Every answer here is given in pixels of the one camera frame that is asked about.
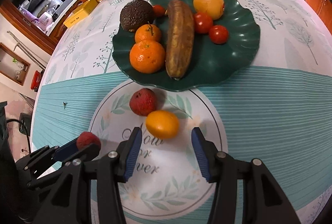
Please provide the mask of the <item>red lychee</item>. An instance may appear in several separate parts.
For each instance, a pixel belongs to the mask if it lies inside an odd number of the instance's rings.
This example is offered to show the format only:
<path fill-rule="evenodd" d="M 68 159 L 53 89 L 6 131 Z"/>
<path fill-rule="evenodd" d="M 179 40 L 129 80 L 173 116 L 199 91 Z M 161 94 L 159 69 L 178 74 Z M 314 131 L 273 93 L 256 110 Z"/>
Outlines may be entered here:
<path fill-rule="evenodd" d="M 129 107 L 136 115 L 148 116 L 157 110 L 157 97 L 151 89 L 142 88 L 132 95 Z"/>
<path fill-rule="evenodd" d="M 91 132 L 83 132 L 77 138 L 76 146 L 79 150 L 90 144 L 95 144 L 99 147 L 99 149 L 101 148 L 100 139 Z"/>

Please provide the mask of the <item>large orange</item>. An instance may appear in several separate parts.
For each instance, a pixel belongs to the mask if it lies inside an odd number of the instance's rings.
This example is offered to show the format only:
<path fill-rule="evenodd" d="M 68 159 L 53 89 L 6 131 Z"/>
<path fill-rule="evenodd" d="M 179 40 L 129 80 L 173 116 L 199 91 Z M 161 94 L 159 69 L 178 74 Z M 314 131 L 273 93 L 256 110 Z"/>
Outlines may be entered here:
<path fill-rule="evenodd" d="M 135 43 L 129 53 L 131 66 L 143 74 L 152 74 L 165 65 L 165 49 L 152 40 Z"/>

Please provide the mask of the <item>overripe brown banana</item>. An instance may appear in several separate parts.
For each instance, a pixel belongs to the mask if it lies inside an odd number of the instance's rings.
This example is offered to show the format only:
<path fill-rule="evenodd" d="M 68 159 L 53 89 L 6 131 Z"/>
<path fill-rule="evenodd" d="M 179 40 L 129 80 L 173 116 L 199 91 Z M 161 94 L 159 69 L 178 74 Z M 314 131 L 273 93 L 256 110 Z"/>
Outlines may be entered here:
<path fill-rule="evenodd" d="M 180 80 L 191 62 L 195 36 L 194 17 L 188 4 L 181 0 L 171 0 L 167 13 L 169 26 L 165 66 L 170 78 Z"/>

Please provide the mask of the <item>dark brown avocado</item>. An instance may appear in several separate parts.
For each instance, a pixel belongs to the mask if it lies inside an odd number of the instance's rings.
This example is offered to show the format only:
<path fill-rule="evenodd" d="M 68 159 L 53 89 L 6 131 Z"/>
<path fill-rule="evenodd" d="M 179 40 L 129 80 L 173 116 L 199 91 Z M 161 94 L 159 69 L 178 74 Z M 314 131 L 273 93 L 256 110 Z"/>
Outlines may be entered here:
<path fill-rule="evenodd" d="M 128 32 L 136 32 L 141 26 L 153 23 L 154 19 L 153 6 L 145 0 L 133 0 L 120 12 L 120 25 Z"/>

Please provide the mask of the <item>red tomato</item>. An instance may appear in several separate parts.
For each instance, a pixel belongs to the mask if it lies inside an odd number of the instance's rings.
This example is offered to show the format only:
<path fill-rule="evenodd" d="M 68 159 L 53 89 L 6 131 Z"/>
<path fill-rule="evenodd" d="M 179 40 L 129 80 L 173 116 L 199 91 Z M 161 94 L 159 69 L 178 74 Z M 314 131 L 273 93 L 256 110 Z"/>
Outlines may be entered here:
<path fill-rule="evenodd" d="M 214 44 L 223 45 L 229 38 L 229 32 L 226 27 L 221 25 L 212 26 L 209 30 L 209 38 Z"/>
<path fill-rule="evenodd" d="M 208 14 L 202 12 L 194 14 L 194 28 L 196 33 L 207 34 L 212 26 L 213 20 Z"/>

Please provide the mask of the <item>yellow passion fruit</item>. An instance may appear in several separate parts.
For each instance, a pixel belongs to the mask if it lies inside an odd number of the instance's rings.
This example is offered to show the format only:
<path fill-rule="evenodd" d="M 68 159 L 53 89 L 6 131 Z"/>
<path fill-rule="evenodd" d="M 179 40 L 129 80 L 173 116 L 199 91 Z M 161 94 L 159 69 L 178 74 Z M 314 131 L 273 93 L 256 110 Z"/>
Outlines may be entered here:
<path fill-rule="evenodd" d="M 215 21 L 223 15 L 225 2 L 224 0 L 193 0 L 193 6 L 196 12 L 206 13 Z"/>

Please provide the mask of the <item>red basket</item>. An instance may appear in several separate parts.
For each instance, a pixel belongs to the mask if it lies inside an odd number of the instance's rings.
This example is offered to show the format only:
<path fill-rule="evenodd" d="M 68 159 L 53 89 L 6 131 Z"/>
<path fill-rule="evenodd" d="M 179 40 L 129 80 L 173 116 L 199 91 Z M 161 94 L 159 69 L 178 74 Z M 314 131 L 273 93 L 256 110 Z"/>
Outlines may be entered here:
<path fill-rule="evenodd" d="M 34 92 L 37 92 L 43 77 L 44 71 L 38 72 L 35 71 L 34 72 L 34 76 L 30 85 L 30 89 L 33 90 Z"/>

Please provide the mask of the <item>small yellow kumquat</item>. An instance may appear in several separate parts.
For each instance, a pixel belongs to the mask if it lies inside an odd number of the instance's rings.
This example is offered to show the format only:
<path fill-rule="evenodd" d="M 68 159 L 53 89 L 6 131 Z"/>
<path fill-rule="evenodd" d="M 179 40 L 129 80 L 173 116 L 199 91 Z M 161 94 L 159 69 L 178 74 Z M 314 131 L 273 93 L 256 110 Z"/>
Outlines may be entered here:
<path fill-rule="evenodd" d="M 151 112 L 146 117 L 145 125 L 148 132 L 160 140 L 174 138 L 179 132 L 179 119 L 166 110 Z"/>

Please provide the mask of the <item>white floral plate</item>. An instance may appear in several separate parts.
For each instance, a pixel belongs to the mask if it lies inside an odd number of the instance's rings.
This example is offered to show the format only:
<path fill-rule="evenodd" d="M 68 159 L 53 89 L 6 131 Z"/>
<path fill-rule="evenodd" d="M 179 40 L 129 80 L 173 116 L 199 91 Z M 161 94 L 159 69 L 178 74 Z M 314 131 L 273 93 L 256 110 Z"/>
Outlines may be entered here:
<path fill-rule="evenodd" d="M 169 92 L 154 89 L 158 107 L 174 113 L 179 132 L 160 140 L 148 132 L 145 117 L 129 107 L 141 86 L 127 80 L 112 89 L 97 107 L 90 131 L 101 141 L 101 155 L 115 150 L 135 127 L 142 130 L 142 144 L 132 177 L 119 184 L 128 223 L 206 223 L 215 186 L 201 175 L 191 143 L 198 127 L 217 149 L 227 150 L 227 137 L 220 115 L 199 90 Z"/>

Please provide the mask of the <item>small mandarin orange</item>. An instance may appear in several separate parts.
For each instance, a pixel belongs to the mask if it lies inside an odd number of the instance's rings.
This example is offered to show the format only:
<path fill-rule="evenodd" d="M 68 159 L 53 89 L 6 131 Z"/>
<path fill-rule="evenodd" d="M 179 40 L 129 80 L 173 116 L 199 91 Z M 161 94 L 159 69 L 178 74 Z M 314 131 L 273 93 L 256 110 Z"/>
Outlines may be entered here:
<path fill-rule="evenodd" d="M 134 40 L 135 43 L 139 43 L 144 40 L 152 40 L 159 42 L 161 40 L 161 30 L 154 24 L 144 24 L 136 30 Z"/>

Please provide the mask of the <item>yellow rectangular box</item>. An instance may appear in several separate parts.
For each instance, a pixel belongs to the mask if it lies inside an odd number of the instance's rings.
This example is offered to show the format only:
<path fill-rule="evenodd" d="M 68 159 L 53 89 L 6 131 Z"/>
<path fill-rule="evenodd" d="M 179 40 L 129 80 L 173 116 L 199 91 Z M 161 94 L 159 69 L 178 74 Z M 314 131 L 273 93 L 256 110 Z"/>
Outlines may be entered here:
<path fill-rule="evenodd" d="M 78 22 L 88 17 L 98 4 L 99 3 L 96 0 L 89 0 L 82 3 L 72 11 L 72 13 L 67 17 L 63 24 L 67 28 L 76 25 Z"/>

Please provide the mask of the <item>dark green scalloped plate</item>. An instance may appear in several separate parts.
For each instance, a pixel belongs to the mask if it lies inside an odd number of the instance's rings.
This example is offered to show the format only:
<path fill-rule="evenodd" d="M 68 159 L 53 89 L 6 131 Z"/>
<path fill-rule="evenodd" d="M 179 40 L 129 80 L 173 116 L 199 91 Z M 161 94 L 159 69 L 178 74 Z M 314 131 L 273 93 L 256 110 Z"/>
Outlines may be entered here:
<path fill-rule="evenodd" d="M 119 69 L 130 79 L 144 86 L 168 91 L 185 91 L 199 86 L 212 86 L 249 67 L 255 58 L 261 29 L 249 9 L 237 0 L 224 0 L 224 14 L 216 25 L 224 26 L 229 37 L 224 44 L 214 44 L 209 36 L 194 31 L 193 0 L 149 0 L 168 11 L 158 18 L 161 45 L 166 62 L 156 72 L 144 74 L 132 67 L 129 59 L 134 46 L 134 33 L 119 28 L 112 38 L 112 57 Z"/>

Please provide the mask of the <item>small cherry tomato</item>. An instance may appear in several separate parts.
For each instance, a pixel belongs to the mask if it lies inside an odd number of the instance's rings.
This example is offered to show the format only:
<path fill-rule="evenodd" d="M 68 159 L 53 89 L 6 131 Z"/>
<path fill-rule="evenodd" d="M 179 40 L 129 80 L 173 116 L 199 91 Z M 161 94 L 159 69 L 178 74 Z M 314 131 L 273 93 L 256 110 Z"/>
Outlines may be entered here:
<path fill-rule="evenodd" d="M 165 16 L 165 13 L 166 13 L 166 9 L 164 7 L 162 7 L 161 5 L 154 5 L 153 11 L 154 11 L 155 18 L 163 17 L 163 16 Z"/>

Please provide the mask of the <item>tree pattern tablecloth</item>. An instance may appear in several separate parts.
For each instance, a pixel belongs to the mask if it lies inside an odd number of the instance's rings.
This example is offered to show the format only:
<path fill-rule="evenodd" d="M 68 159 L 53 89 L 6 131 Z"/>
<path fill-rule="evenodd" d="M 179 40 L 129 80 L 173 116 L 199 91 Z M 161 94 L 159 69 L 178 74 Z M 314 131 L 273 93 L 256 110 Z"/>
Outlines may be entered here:
<path fill-rule="evenodd" d="M 165 70 L 144 75 L 132 68 L 134 35 L 119 22 L 124 3 L 101 3 L 66 32 L 48 62 L 33 149 L 91 131 L 101 155 L 114 150 L 145 126 L 129 100 L 147 87 L 181 128 L 170 140 L 144 131 L 133 176 L 119 187 L 129 223 L 207 222 L 215 186 L 199 171 L 194 127 L 235 159 L 261 159 L 300 221 L 317 221 L 331 198 L 331 30 L 304 0 L 225 4 L 218 23 L 228 42 L 197 35 L 189 69 L 173 80 Z"/>

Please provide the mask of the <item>wooden side cabinet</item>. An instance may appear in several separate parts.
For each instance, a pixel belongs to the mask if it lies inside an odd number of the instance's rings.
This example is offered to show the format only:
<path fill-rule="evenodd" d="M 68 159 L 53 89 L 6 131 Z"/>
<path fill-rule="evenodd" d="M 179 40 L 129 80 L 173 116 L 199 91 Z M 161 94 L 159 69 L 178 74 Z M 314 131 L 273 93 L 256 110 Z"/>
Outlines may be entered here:
<path fill-rule="evenodd" d="M 332 4 L 330 0 L 305 0 L 308 5 L 320 17 L 324 25 L 331 32 L 332 27 Z"/>

